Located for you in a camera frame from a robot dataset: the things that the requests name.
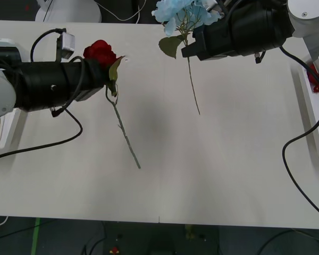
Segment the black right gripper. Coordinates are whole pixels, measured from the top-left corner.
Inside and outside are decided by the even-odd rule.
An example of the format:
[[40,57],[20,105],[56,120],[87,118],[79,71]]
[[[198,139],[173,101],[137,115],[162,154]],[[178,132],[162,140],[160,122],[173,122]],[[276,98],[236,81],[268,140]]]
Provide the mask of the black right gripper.
[[237,56],[233,28],[237,16],[219,20],[211,25],[202,25],[193,31],[195,42],[181,49],[182,57],[197,56],[200,61],[216,60]]

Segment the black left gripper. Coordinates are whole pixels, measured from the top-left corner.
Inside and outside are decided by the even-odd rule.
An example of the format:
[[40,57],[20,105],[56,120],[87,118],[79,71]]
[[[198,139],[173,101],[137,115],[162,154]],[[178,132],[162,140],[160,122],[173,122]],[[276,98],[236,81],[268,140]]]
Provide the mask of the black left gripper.
[[81,61],[63,63],[69,96],[75,94],[75,101],[89,99],[108,82],[108,70],[102,68],[98,60],[85,58],[83,62],[83,72]]

